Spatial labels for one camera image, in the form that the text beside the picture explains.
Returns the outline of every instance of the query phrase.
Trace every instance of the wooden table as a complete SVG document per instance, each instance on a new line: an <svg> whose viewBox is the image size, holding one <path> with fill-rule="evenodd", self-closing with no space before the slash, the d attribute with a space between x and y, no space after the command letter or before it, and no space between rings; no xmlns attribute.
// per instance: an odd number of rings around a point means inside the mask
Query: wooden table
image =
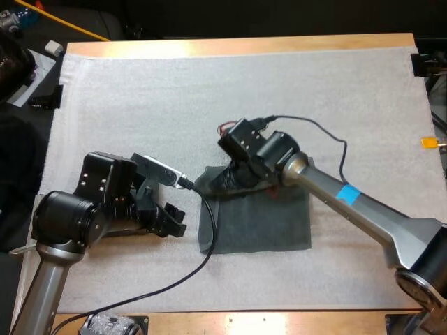
<svg viewBox="0 0 447 335"><path fill-rule="evenodd" d="M410 33L351 36L299 36L214 40L154 40L70 43L67 52L86 57L157 59L216 55L348 50L414 46ZM150 313L149 333L168 334L386 334L387 311L287 311ZM57 315L59 324L71 315ZM72 322L59 334L74 335L83 320Z"/></svg>

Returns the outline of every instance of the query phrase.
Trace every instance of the gray cloth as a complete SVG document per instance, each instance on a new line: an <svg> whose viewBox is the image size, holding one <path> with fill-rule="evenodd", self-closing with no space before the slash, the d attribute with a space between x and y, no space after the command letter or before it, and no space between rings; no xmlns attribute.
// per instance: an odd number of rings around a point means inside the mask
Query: gray cloth
<svg viewBox="0 0 447 335"><path fill-rule="evenodd" d="M199 179L218 175L224 168L207 167ZM311 248L309 194L300 187L274 186L256 193L208 201L219 231L214 253ZM203 203L198 241L200 252L206 253L211 246L212 231L210 215Z"/></svg>

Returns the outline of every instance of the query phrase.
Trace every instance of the black bag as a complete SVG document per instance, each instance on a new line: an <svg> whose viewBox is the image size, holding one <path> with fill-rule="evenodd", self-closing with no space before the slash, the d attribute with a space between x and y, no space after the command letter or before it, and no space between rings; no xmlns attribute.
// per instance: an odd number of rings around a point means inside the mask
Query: black bag
<svg viewBox="0 0 447 335"><path fill-rule="evenodd" d="M31 124L0 113L0 252L20 246L10 237L29 222L45 150L45 142Z"/></svg>
<svg viewBox="0 0 447 335"><path fill-rule="evenodd" d="M0 103L6 101L23 84L31 84L35 67L36 62L30 51L0 30Z"/></svg>

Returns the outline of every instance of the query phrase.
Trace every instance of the white towel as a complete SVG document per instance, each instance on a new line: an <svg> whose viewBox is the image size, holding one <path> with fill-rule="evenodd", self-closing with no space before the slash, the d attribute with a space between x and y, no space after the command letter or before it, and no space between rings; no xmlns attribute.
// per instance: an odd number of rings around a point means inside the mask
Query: white towel
<svg viewBox="0 0 447 335"><path fill-rule="evenodd" d="M269 114L310 117L349 143L346 178L409 216L447 219L447 192L413 47L188 59L84 59L67 54L41 192L73 191L89 151L156 157L194 180L228 164L216 127ZM276 121L323 171L338 173L342 145L311 124ZM200 200L163 188L186 212L184 237L104 239L68 276L60 312L81 312L162 288L203 259ZM213 256L181 286L118 311L415 308L386 269L381 247L311 200L312 249Z"/></svg>

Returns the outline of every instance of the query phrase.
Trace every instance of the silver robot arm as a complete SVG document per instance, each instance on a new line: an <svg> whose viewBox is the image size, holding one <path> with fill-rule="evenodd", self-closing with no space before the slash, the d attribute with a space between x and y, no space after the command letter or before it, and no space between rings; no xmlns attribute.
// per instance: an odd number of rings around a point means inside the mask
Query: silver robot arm
<svg viewBox="0 0 447 335"><path fill-rule="evenodd" d="M69 268L101 237L128 232L183 236L184 212L171 204L159 209L154 199L158 183L179 188L181 177L184 174L148 156L134 154L129 160L87 154L74 194L48 193L33 215L31 236L41 263L11 335L50 334Z"/></svg>
<svg viewBox="0 0 447 335"><path fill-rule="evenodd" d="M219 141L238 187L257 179L308 190L382 245L398 286L424 308L390 334L447 334L447 228L434 218L409 218L310 166L290 135L275 131L266 139L259 128L241 119Z"/></svg>

